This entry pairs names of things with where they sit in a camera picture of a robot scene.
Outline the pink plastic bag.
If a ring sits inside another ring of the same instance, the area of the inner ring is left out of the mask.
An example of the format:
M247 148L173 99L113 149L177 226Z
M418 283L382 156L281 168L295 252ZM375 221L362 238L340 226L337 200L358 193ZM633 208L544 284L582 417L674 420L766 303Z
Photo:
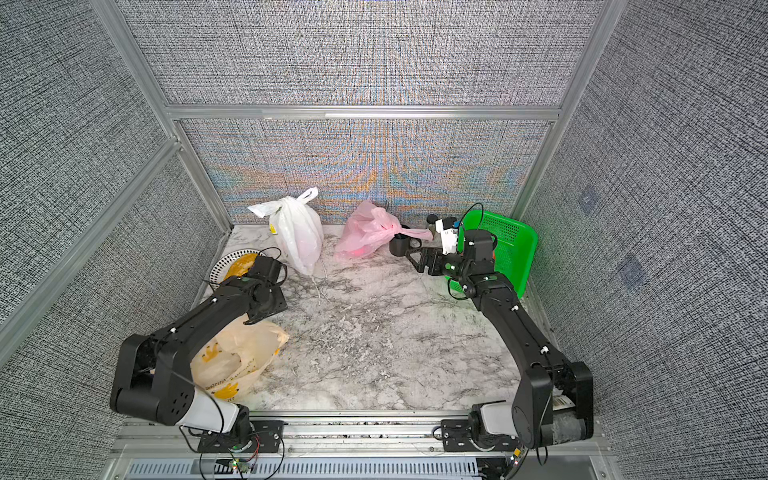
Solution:
M428 229L405 227L383 207L364 200L348 218L336 244L335 257L341 260L369 257L398 234L424 241L434 238Z

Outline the beige plastic bag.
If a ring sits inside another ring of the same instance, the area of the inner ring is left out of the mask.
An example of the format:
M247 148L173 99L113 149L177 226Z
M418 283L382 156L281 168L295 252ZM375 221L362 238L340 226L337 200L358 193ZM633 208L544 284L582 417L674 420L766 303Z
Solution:
M271 321L247 320L237 317L190 362L193 381L220 400L242 401L290 338Z

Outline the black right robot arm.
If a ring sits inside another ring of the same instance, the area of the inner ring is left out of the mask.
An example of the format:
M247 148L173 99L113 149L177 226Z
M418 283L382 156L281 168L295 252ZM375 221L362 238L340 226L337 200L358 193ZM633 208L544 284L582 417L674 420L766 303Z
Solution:
M473 229L463 235L459 253L425 247L398 234L390 243L419 273L445 276L487 318L510 351L520 380L510 401L473 405L464 432L443 428L453 450L545 449L587 440L594 434L593 376L572 362L542 333L521 304L511 281L495 266L495 235Z

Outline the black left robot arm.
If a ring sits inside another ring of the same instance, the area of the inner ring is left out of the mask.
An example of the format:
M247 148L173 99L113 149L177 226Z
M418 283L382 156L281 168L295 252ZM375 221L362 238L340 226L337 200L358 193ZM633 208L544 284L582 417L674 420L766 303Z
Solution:
M211 297L166 327L134 334L119 348L112 411L166 426L209 434L228 450L242 450L255 437L247 407L217 399L198 385L191 362L232 321L255 324L287 308L280 277L287 266L258 255L243 276L221 282Z

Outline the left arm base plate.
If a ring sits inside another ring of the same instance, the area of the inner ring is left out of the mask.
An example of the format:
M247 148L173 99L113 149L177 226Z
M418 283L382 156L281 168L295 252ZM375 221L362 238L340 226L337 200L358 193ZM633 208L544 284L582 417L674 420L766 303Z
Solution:
M281 420L252 421L252 432L237 437L227 434L202 434L196 450L202 453L245 454L277 453L282 443L285 423Z

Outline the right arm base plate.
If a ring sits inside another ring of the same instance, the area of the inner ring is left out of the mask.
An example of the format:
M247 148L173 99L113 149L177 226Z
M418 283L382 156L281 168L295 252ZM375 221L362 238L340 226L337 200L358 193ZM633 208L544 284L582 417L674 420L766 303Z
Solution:
M471 418L443 419L438 430L446 452L515 452L522 447L519 439L489 433Z

